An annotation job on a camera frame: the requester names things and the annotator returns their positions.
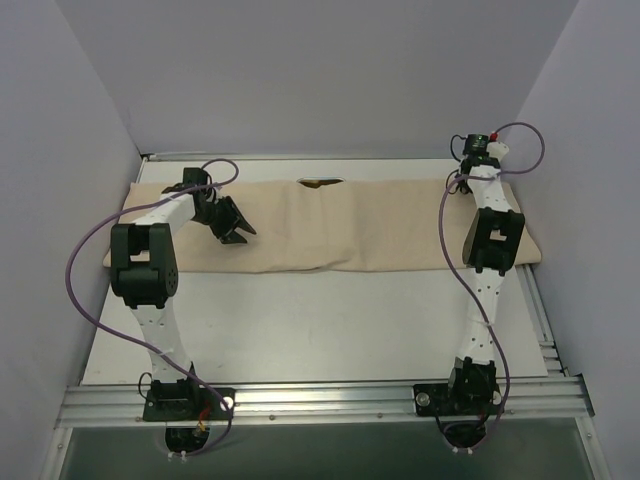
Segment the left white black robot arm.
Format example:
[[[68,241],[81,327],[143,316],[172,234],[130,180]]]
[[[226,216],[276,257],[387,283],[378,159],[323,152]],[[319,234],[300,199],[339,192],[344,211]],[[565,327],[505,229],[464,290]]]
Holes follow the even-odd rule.
[[[173,297],[179,272],[173,235],[189,223],[203,225],[223,245],[244,245],[256,230],[229,196],[219,192],[205,167],[188,167],[182,180],[165,188],[159,201],[111,229],[110,277],[114,294],[138,321],[152,346],[148,400],[179,419],[194,417],[204,389],[181,340]]]

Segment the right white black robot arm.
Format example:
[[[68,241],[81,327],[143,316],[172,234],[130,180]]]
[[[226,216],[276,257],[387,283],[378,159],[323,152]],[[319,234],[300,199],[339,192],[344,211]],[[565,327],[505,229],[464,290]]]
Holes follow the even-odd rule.
[[[452,381],[444,400],[464,413],[480,399],[491,402],[496,386],[495,347],[490,327],[495,322],[501,287],[515,264],[524,230],[524,215],[507,200],[500,180],[500,160],[508,147],[495,134],[469,134],[463,146],[460,191],[472,194],[476,213],[463,244],[463,264],[473,270],[474,296],[469,301],[467,323],[456,356]]]

